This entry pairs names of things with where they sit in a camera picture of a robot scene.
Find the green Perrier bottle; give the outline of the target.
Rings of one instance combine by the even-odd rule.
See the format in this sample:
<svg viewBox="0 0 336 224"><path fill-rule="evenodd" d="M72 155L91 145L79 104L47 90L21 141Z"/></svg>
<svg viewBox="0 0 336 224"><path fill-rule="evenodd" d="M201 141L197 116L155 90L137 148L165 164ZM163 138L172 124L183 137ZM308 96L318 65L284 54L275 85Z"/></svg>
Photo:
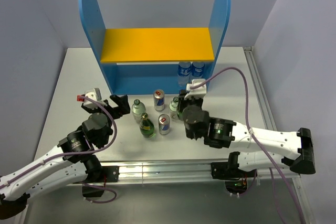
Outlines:
<svg viewBox="0 0 336 224"><path fill-rule="evenodd" d="M144 137L150 138L155 135L155 126L153 122L149 119L147 113L141 114L141 120L139 124L140 132Z"/></svg>
<svg viewBox="0 0 336 224"><path fill-rule="evenodd" d="M183 121L183 110L184 110L183 103L179 103L177 106L177 116L180 121Z"/></svg>

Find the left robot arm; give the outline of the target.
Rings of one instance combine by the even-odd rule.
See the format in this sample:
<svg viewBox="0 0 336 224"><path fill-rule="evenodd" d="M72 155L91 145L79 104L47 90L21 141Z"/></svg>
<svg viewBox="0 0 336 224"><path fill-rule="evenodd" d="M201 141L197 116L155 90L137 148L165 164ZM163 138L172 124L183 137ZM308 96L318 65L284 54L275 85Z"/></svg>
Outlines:
<svg viewBox="0 0 336 224"><path fill-rule="evenodd" d="M1 219L25 210L39 194L68 184L89 186L102 176L96 153L109 148L117 136L116 119L130 114L128 96L111 95L116 106L102 100L98 89L77 96L89 117L49 152L25 167L1 177Z"/></svg>

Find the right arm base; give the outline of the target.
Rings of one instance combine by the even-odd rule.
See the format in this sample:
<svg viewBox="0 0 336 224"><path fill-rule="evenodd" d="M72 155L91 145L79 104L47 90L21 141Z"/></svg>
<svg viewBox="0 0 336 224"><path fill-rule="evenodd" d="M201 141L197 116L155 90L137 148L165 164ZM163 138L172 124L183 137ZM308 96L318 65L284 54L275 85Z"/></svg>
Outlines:
<svg viewBox="0 0 336 224"><path fill-rule="evenodd" d="M248 178L253 179L251 185L255 182L257 170L246 172L235 167L229 168L229 162L212 162L211 176L212 179L223 180L228 193L238 197L247 192Z"/></svg>

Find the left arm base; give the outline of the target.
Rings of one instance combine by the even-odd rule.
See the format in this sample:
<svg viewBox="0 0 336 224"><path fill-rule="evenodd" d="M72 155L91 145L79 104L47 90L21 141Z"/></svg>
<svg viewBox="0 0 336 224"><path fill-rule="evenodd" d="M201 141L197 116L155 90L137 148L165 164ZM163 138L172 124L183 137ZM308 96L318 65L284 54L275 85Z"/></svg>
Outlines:
<svg viewBox="0 0 336 224"><path fill-rule="evenodd" d="M119 166L103 166L101 171L98 173L96 180L90 183L101 183L102 185L97 185L98 188L92 188L86 185L82 185L82 195L84 199L92 200L98 202L98 198L100 198L104 192L105 188L107 188L107 183L116 183L119 180Z"/></svg>

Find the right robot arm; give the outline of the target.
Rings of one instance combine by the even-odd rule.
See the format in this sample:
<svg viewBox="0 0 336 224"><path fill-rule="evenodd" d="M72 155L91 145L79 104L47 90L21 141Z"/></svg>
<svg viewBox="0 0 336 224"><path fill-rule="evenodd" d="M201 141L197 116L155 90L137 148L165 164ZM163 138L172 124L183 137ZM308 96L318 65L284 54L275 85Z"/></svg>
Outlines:
<svg viewBox="0 0 336 224"><path fill-rule="evenodd" d="M211 117L202 109L203 97L203 94L181 90L177 111L187 138L201 138L209 147L231 151L226 162L212 165L213 178L252 177L257 169L269 168L273 164L297 174L316 173L309 129L301 127L294 132L249 129L236 121Z"/></svg>

